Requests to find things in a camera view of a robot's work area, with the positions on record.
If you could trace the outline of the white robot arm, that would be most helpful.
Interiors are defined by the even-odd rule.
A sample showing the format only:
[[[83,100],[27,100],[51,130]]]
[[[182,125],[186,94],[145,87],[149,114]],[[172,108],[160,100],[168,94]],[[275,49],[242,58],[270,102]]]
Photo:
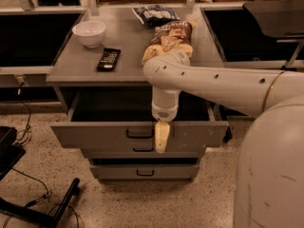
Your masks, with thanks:
[[[147,60],[152,114],[177,115],[181,92],[254,118],[241,143],[234,228],[304,228],[304,73],[191,66],[183,52]]]

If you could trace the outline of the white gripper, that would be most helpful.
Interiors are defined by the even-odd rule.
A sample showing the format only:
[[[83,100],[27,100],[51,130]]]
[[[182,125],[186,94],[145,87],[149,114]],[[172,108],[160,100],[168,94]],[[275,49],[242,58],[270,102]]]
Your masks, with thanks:
[[[155,124],[155,148],[158,153],[163,153],[167,146],[169,122],[177,116],[180,93],[179,90],[152,87],[152,115],[158,121]]]

